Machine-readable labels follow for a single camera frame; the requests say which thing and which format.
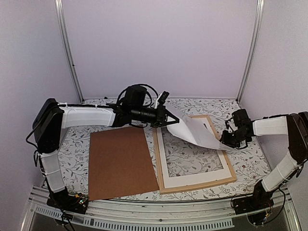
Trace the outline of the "books and cat photo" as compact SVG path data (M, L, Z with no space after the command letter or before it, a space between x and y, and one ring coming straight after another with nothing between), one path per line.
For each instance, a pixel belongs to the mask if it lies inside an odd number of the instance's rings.
M179 123L167 125L168 131L173 136L204 148L225 151L233 150L233 148L221 143L211 133L212 129L206 128L200 119L191 118L170 104L167 104L166 108L179 119Z

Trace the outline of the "brown backing board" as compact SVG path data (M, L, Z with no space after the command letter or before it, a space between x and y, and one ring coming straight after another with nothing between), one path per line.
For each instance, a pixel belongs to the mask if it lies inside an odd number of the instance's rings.
M90 200L142 194L158 189L143 129L126 127L90 135Z

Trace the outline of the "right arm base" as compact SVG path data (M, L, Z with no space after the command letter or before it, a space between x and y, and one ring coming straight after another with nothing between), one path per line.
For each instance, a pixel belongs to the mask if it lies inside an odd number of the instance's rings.
M272 214L274 201L271 198L260 201L252 195L241 194L241 196L240 198L234 199L234 196L231 198L231 207L235 214L247 214L263 209L261 212L247 215L247 220L254 226L264 225Z

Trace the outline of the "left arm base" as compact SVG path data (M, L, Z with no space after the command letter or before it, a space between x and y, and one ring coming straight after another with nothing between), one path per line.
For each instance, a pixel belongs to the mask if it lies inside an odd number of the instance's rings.
M48 206L79 214L86 214L88 204L89 197L87 195L82 193L69 194L65 190L50 193L47 200Z

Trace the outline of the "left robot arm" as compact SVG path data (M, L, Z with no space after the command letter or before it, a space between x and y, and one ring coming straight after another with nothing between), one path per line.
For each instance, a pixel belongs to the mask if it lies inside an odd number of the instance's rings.
M147 84L128 86L115 103L106 105L59 103L54 98L45 101L26 137L26 143L36 148L35 163L40 165L49 192L53 194L52 199L61 209L69 208L72 203L58 160L61 131L78 126L120 128L131 125L133 121L153 128L179 123L179 118L164 105L169 96L167 91L158 94L155 102L144 103L145 98L151 96L148 92L150 88Z

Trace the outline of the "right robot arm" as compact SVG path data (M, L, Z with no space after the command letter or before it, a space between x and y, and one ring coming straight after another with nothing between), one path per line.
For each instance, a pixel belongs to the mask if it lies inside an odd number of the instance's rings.
M255 136L288 136L286 156L255 185L253 196L249 198L249 206L259 210L267 203L267 195L293 176L298 177L308 161L308 113L274 115L253 121L245 109L240 109L233 112L225 124L227 129L220 142L238 150L246 148Z

